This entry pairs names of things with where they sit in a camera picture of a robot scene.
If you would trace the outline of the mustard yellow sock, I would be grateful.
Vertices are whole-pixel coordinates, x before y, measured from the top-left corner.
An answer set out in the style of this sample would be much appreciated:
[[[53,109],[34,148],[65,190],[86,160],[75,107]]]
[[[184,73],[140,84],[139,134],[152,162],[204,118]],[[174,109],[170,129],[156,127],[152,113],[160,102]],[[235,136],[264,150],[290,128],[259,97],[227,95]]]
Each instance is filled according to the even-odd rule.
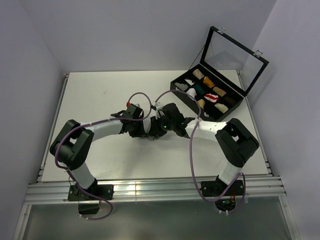
[[[200,99],[200,100],[198,100],[197,101],[198,102],[198,104],[199,104],[199,106],[202,108],[202,109],[204,109],[204,106],[205,106],[205,100],[204,99]]]

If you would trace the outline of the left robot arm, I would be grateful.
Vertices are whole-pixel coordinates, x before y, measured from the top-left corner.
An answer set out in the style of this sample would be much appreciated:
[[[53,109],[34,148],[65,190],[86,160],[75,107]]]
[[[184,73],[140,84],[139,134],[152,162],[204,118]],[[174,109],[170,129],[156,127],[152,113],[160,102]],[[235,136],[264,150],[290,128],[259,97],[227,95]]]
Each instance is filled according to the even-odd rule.
[[[86,159],[94,141],[129,133],[132,137],[144,135],[143,110],[130,103],[126,110],[114,113],[110,118],[93,123],[68,120],[52,142],[49,152],[57,167],[66,170],[80,186],[79,194],[91,200],[98,193],[97,180],[91,174]]]

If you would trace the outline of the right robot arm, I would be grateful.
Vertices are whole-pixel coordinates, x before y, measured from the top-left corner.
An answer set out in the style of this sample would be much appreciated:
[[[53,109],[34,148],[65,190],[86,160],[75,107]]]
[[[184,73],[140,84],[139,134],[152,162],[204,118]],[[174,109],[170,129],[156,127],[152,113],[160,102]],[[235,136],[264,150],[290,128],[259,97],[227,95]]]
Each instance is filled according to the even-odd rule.
[[[232,181],[260,147],[258,140],[242,122],[237,118],[213,122],[184,117],[175,103],[163,105],[155,102],[152,109],[155,115],[150,118],[147,131],[151,139],[157,140],[172,131],[182,138],[199,138],[219,144],[226,157],[226,164],[218,175],[216,189],[222,195],[229,194],[234,188]]]

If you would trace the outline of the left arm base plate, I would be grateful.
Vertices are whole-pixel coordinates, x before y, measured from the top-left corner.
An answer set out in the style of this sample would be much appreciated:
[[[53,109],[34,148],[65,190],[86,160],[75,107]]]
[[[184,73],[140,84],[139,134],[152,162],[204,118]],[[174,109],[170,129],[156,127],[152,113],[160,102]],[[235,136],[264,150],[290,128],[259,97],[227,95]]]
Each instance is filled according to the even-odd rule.
[[[114,185],[112,184],[98,184],[93,192],[89,192],[87,189],[85,192],[80,190],[76,185],[69,187],[69,193],[67,200],[69,202],[83,202],[83,201],[95,201],[95,200],[112,200],[114,193]]]

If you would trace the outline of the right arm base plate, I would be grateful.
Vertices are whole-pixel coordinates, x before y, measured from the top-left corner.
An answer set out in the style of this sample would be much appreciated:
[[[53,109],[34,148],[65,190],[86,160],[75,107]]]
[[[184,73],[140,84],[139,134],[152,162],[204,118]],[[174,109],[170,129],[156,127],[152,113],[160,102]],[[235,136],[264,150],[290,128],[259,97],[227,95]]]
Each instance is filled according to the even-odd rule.
[[[227,185],[218,180],[209,180],[202,181],[201,185],[201,193],[204,197],[218,197],[220,196],[224,190],[227,188]],[[242,180],[236,180],[231,187],[226,191],[224,196],[242,196],[244,193],[244,183]]]

